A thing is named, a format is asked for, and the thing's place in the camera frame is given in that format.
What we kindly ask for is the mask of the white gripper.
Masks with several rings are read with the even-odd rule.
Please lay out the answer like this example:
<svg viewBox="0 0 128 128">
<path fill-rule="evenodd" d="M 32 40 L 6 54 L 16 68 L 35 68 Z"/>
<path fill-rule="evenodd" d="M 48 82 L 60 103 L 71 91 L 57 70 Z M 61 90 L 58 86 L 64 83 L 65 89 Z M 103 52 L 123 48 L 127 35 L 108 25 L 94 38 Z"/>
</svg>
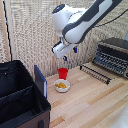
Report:
<svg viewBox="0 0 128 128">
<path fill-rule="evenodd" d="M 72 49 L 74 50 L 74 53 L 78 52 L 76 44 L 71 44 L 71 43 L 64 44 L 61 41 L 59 41 L 52 48 L 52 52 L 54 53 L 54 55 L 57 59 L 60 59 L 61 57 L 63 57 L 66 53 L 68 53 Z"/>
</svg>

